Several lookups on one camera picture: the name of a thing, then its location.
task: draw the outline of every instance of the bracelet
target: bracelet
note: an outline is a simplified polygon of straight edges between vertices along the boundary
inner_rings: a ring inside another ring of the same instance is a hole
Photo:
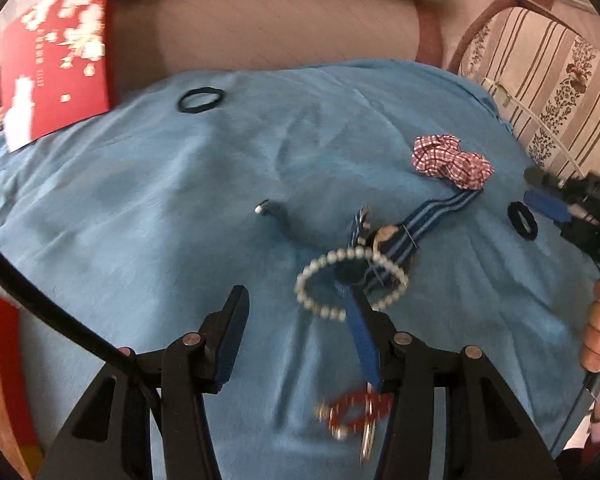
[[[296,299],[298,300],[298,303],[301,304],[306,310],[311,310],[316,316],[320,316],[321,318],[338,321],[346,320],[347,314],[343,308],[317,303],[317,301],[313,300],[307,295],[306,291],[304,290],[304,285],[306,281],[314,274],[318,273],[321,268],[336,264],[337,262],[342,262],[344,260],[354,259],[372,260],[374,263],[387,270],[389,273],[394,275],[398,281],[400,281],[400,285],[397,289],[387,294],[384,298],[382,298],[382,300],[376,301],[371,305],[373,310],[378,311],[386,309],[394,301],[400,298],[400,296],[404,294],[405,290],[407,290],[407,286],[409,285],[409,277],[399,265],[394,264],[379,251],[374,251],[370,247],[358,245],[356,248],[350,247],[347,249],[329,251],[327,254],[324,254],[319,258],[311,260],[309,265],[307,265],[296,278],[296,286],[294,290],[296,292]]]
[[[513,228],[525,240],[535,240],[538,238],[538,223],[533,213],[522,202],[511,202],[507,208],[507,215]],[[525,219],[529,229],[526,228],[522,219]]]

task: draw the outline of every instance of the pearl bracelet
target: pearl bracelet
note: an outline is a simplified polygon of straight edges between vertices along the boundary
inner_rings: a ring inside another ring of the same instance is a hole
[[[358,245],[355,249],[350,247],[348,249],[338,249],[337,251],[329,251],[327,254],[316,258],[315,260],[311,260],[309,265],[307,265],[300,274],[298,274],[298,278],[296,278],[296,299],[298,303],[304,306],[305,309],[310,310],[316,316],[320,316],[324,319],[331,319],[337,321],[344,321],[347,319],[347,314],[345,313],[343,308],[339,308],[337,306],[329,306],[325,304],[319,304],[310,298],[306,291],[304,290],[304,285],[306,281],[312,277],[314,274],[318,273],[318,271],[326,266],[333,265],[337,262],[342,262],[344,260],[372,260],[374,263],[378,264],[383,269],[390,272],[394,275],[399,281],[400,285],[396,290],[387,294],[382,300],[377,301],[371,308],[373,310],[384,310],[389,305],[391,305],[395,300],[400,298],[401,295],[404,294],[404,291],[407,290],[407,286],[409,285],[409,278],[407,274],[402,270],[402,268],[396,264],[394,264],[391,260],[389,260],[384,254],[379,251],[374,251],[370,247],[363,247]]]

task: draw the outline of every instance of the striped pillowcase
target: striped pillowcase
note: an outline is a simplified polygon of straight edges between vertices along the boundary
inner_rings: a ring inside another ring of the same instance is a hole
[[[577,175],[546,128],[583,174],[600,174],[600,51],[584,38],[531,10],[503,10],[474,37],[459,75],[491,93],[542,168]]]

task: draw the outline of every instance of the red card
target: red card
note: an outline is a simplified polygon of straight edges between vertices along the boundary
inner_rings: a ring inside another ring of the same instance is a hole
[[[11,152],[114,106],[108,1],[42,0],[5,30],[0,102],[10,106]]]

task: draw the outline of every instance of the blue bedsheet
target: blue bedsheet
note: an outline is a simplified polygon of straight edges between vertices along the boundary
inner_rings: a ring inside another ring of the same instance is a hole
[[[225,101],[178,113],[180,95],[201,86],[226,90]],[[549,221],[538,219],[535,242],[512,229],[507,205],[522,198],[530,160],[486,92],[435,68],[183,73],[19,152],[0,137],[0,249],[137,352],[195,330],[233,284],[247,286],[234,374],[206,399],[224,478],[371,478],[359,438],[336,442],[314,421],[318,401],[362,386],[354,345],[345,324],[299,308],[294,282],[318,248],[346,244],[362,205],[392,222],[453,193],[411,165],[415,137],[445,132],[495,174],[424,238],[410,289],[388,313],[430,346],[481,346],[549,442],[582,382],[576,329],[596,271]],[[254,214],[264,198],[286,203],[296,240]],[[28,313],[20,336],[46,447],[101,363]]]

